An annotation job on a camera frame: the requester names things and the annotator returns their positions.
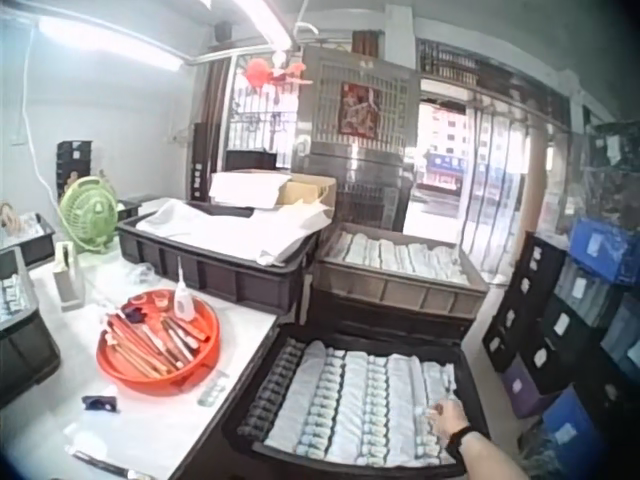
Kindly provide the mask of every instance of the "cardboard box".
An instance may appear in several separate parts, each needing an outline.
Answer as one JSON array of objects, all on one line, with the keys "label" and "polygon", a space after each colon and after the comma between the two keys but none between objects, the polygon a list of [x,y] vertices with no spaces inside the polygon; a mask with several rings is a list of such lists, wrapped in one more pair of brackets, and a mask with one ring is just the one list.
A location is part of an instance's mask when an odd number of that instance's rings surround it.
[{"label": "cardboard box", "polygon": [[[286,173],[256,169],[238,171],[247,173]],[[304,173],[289,173],[288,175],[291,175],[291,180],[280,188],[277,205],[293,205],[299,200],[302,200],[303,203],[313,203],[319,200],[320,203],[331,209],[327,210],[326,214],[329,218],[333,218],[337,190],[335,178],[306,175]]]}]

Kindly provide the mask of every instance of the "red poster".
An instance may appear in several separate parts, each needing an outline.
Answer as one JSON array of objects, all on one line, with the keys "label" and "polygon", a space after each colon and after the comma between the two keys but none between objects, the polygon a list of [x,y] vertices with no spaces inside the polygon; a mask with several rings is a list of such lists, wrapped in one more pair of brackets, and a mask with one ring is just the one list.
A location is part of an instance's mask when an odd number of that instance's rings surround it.
[{"label": "red poster", "polygon": [[338,129],[344,135],[378,138],[380,90],[355,83],[342,83]]}]

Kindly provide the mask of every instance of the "hand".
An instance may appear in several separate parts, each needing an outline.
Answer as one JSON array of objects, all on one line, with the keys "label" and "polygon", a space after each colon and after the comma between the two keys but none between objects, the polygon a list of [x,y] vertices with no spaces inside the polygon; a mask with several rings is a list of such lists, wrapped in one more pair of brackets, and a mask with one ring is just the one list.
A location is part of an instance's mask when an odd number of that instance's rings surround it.
[{"label": "hand", "polygon": [[457,431],[469,425],[460,402],[456,400],[441,400],[429,414],[434,430],[445,441]]}]

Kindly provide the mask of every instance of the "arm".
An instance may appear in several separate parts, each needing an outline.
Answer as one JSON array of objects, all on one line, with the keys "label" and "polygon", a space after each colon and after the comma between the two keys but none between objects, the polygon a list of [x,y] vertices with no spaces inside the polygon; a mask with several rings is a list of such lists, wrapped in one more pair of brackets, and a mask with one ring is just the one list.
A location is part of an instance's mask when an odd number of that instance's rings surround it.
[{"label": "arm", "polygon": [[[469,425],[460,403],[444,400],[436,407],[436,411],[430,418],[436,432],[446,442],[455,432]],[[509,456],[477,432],[464,436],[460,445],[460,454],[464,459],[470,480],[526,480],[529,478]]]}]

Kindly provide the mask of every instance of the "blue crate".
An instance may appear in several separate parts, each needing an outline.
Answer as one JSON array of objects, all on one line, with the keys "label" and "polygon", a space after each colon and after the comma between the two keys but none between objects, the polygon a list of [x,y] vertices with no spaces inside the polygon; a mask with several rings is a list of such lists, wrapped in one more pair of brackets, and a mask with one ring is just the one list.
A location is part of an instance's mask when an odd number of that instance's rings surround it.
[{"label": "blue crate", "polygon": [[573,227],[569,254],[611,283],[640,283],[640,234],[581,218]]},{"label": "blue crate", "polygon": [[555,457],[567,478],[591,478],[607,444],[573,387],[567,388],[544,412],[542,421],[554,440]]}]

